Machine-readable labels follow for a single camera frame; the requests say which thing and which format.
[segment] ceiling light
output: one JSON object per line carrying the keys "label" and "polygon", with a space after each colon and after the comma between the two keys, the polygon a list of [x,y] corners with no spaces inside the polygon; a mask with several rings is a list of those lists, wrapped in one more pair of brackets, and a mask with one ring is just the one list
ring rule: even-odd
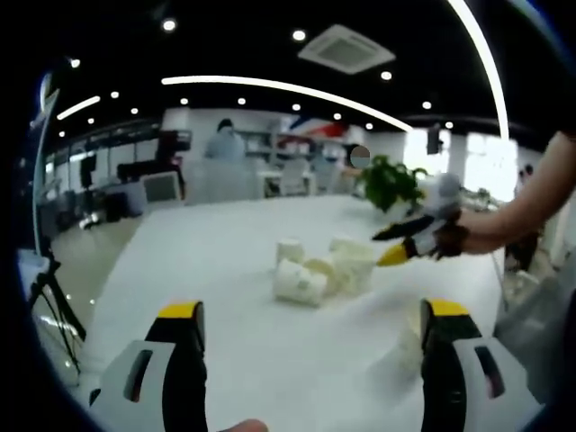
{"label": "ceiling light", "polygon": [[162,29],[165,32],[173,32],[176,28],[176,20],[168,18],[162,22]]}
{"label": "ceiling light", "polygon": [[484,70],[488,76],[494,103],[496,104],[496,114],[498,116],[498,123],[500,127],[500,137],[503,140],[510,139],[510,131],[508,125],[508,114],[506,112],[506,102],[504,101],[504,91],[502,90],[502,83],[496,69],[496,62],[488,46],[488,42],[482,33],[480,25],[474,18],[474,15],[464,0],[448,0],[462,24],[468,31],[474,46],[478,51],[478,55],[484,65]]}
{"label": "ceiling light", "polygon": [[77,103],[76,105],[71,106],[67,110],[64,110],[63,112],[58,114],[56,116],[56,118],[58,120],[64,120],[68,116],[70,116],[74,113],[77,113],[80,110],[84,110],[85,108],[87,108],[90,105],[98,104],[99,102],[100,102],[100,96],[92,96],[90,99],[86,99],[85,101]]}
{"label": "ceiling light", "polygon": [[302,42],[306,39],[306,32],[304,30],[296,30],[292,33],[292,39],[297,42]]}
{"label": "ceiling light", "polygon": [[170,78],[162,78],[162,84],[171,86],[174,84],[207,84],[207,83],[221,83],[221,84],[242,84],[245,86],[259,86],[267,88],[275,88],[277,90],[284,90],[287,92],[297,93],[299,95],[307,95],[317,97],[325,101],[332,102],[333,104],[340,104],[352,110],[357,110],[360,113],[372,115],[376,119],[387,122],[392,126],[396,126],[403,131],[412,131],[413,128],[394,117],[391,117],[384,112],[370,108],[362,103],[351,101],[345,97],[336,96],[335,94],[322,92],[314,88],[304,87],[303,85],[295,85],[283,83],[281,81],[273,81],[270,79],[249,78],[244,76],[220,76],[220,75],[199,75],[199,76],[171,76]]}

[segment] chair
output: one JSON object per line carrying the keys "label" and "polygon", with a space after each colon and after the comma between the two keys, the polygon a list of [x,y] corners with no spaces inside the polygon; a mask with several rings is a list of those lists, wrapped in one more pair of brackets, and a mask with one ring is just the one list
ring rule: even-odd
{"label": "chair", "polygon": [[520,304],[500,314],[494,330],[528,372],[528,388],[541,403],[562,379],[564,325],[574,296],[574,287],[562,278],[545,278]]}
{"label": "chair", "polygon": [[256,171],[247,164],[205,159],[192,163],[187,204],[225,203],[264,198]]}
{"label": "chair", "polygon": [[333,194],[336,192],[338,180],[340,178],[340,168],[337,164],[328,161],[315,164],[316,184],[319,192]]}
{"label": "chair", "polygon": [[305,159],[290,159],[284,163],[282,176],[280,177],[281,196],[306,194],[304,172],[307,165],[308,163]]}
{"label": "chair", "polygon": [[183,174],[186,180],[185,205],[209,203],[210,194],[204,161],[186,164]]}

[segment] wall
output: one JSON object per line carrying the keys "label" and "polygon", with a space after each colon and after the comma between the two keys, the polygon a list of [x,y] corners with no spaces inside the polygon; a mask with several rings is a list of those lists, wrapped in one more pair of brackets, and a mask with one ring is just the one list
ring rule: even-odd
{"label": "wall", "polygon": [[56,178],[60,180],[60,193],[67,191],[69,189],[68,184],[68,164],[57,165],[55,168],[56,170]]}
{"label": "wall", "polygon": [[184,160],[201,160],[208,140],[216,133],[223,119],[231,119],[238,131],[270,131],[285,115],[280,112],[260,112],[248,110],[172,108],[166,110],[160,129],[189,130],[192,132],[190,151],[183,152]]}
{"label": "wall", "polygon": [[95,185],[103,185],[108,182],[109,167],[108,153],[109,148],[100,148],[96,151],[96,170],[92,173],[92,181]]}
{"label": "wall", "polygon": [[134,144],[110,148],[110,176],[116,177],[118,165],[133,163],[135,153]]}
{"label": "wall", "polygon": [[532,167],[536,168],[540,162],[541,157],[542,153],[538,153],[537,151],[533,151],[528,148],[519,148],[517,157],[519,170],[524,168],[527,164],[530,164]]}
{"label": "wall", "polygon": [[466,137],[453,134],[450,144],[450,158],[448,159],[448,172],[456,174],[461,180],[464,180],[467,157]]}
{"label": "wall", "polygon": [[143,162],[152,160],[156,157],[156,150],[158,149],[158,140],[152,139],[150,141],[142,141],[136,146],[136,162]]}
{"label": "wall", "polygon": [[392,163],[402,162],[404,159],[405,143],[404,132],[366,133],[364,139],[371,156],[386,155]]}

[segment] green plant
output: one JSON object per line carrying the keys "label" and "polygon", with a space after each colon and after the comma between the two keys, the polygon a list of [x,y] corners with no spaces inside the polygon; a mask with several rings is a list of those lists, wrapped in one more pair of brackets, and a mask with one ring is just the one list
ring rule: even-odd
{"label": "green plant", "polygon": [[480,198],[481,200],[486,200],[488,201],[491,198],[490,192],[488,192],[488,190],[484,189],[483,187],[481,187],[480,189],[478,189],[478,192],[476,193],[476,195],[478,196],[478,198]]}
{"label": "green plant", "polygon": [[423,198],[417,174],[427,175],[424,168],[407,169],[404,164],[391,164],[388,157],[376,156],[362,172],[365,196],[377,208],[387,212],[396,202],[416,204]]}

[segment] paper cup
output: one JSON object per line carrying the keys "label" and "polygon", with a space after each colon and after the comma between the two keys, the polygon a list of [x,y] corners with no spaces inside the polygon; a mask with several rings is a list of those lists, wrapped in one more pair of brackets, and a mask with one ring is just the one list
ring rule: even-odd
{"label": "paper cup", "polygon": [[424,361],[420,337],[411,327],[410,320],[407,319],[403,329],[398,335],[396,350],[400,354],[400,366],[405,373],[418,375]]}
{"label": "paper cup", "polygon": [[422,337],[422,318],[420,313],[419,301],[411,301],[408,306],[406,306],[407,327],[416,335],[418,340]]}
{"label": "paper cup", "polygon": [[328,250],[330,252],[336,252],[339,249],[346,248],[350,242],[354,242],[350,236],[346,234],[338,234],[334,236],[330,241]]}
{"label": "paper cup", "polygon": [[334,269],[334,260],[332,259],[332,256],[311,258],[304,263],[304,267],[313,273],[320,273],[326,276],[328,282],[325,295],[331,295],[336,292],[336,272]]}
{"label": "paper cup", "polygon": [[328,278],[302,265],[283,259],[276,269],[273,291],[276,298],[320,306]]}
{"label": "paper cup", "polygon": [[276,245],[276,265],[279,265],[283,259],[301,263],[304,260],[302,243],[295,238],[280,240]]}
{"label": "paper cup", "polygon": [[333,254],[337,288],[349,294],[370,291],[370,278],[374,270],[374,251],[371,247],[355,243]]}

